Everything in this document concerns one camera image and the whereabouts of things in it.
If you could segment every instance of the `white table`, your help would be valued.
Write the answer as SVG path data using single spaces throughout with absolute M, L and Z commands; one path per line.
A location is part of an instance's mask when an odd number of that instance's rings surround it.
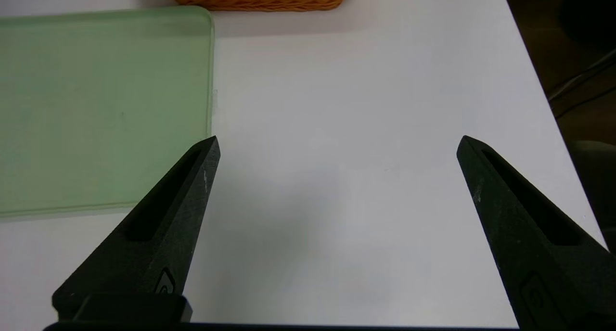
M 1 15 L 169 0 L 0 0 Z M 506 0 L 346 0 L 215 13 L 222 159 L 185 295 L 193 321 L 515 326 L 456 161 L 494 147 L 603 242 Z M 0 224 L 0 329 L 125 214 Z

